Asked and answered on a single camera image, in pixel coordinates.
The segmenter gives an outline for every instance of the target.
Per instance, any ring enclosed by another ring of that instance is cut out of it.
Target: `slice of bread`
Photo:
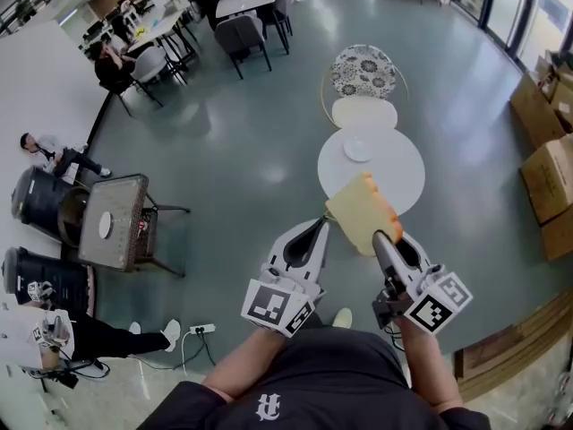
[[[374,256],[372,236],[384,231],[394,244],[404,229],[396,211],[378,193],[372,174],[362,172],[326,202],[329,212],[360,254]]]

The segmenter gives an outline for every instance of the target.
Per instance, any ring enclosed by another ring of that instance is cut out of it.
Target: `brown box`
[[[552,108],[563,120],[573,125],[573,90],[563,82],[559,83],[553,94]]]
[[[521,173],[540,223],[564,212],[573,204],[573,134],[545,143]]]
[[[536,148],[567,135],[551,104],[537,88],[530,74],[523,75],[511,96],[510,104]]]
[[[573,251],[573,207],[543,225],[541,233],[549,261]]]

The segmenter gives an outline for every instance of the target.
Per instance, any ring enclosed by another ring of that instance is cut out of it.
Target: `black trash bin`
[[[40,168],[28,168],[20,176],[12,193],[12,216],[61,240],[58,209],[72,188],[69,183]]]
[[[54,288],[52,300],[58,307],[93,316],[95,287],[91,267],[12,247],[4,257],[2,273],[4,291],[16,295],[18,304],[30,301],[29,283],[48,281]]]

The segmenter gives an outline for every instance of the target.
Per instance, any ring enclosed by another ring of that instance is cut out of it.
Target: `shoe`
[[[133,322],[129,327],[129,332],[131,334],[141,334],[141,325],[137,322]]]
[[[161,333],[169,341],[169,347],[166,348],[165,351],[172,352],[177,340],[181,338],[181,325],[177,320],[171,320]]]
[[[343,307],[338,311],[332,326],[337,328],[350,328],[352,326],[352,312],[347,307]]]

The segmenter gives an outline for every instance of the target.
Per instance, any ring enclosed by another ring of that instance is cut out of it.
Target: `extension cord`
[[[213,323],[207,323],[206,325],[195,325],[189,328],[191,334],[207,334],[212,333],[215,330],[215,325]]]

